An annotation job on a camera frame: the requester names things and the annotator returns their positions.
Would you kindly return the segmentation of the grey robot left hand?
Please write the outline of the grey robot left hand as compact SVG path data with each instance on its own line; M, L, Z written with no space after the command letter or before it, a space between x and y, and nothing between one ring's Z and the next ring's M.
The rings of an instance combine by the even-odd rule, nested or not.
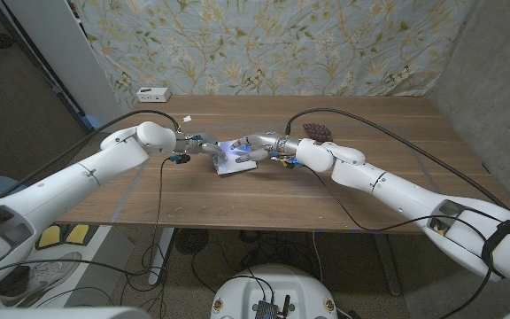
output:
M210 155L214 160L226 161L228 156L220 148L217 138L207 133L184 134L176 133L175 152Z

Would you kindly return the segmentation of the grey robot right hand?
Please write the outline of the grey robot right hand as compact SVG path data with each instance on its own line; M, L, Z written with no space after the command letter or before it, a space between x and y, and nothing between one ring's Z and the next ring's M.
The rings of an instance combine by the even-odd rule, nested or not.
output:
M237 163L245 161L261 161L267 159L271 153L279 155L295 155L300 141L296 138L285 136L276 132L260 132L235 140L230 148L236 149L242 146L251 148L250 152L236 159Z

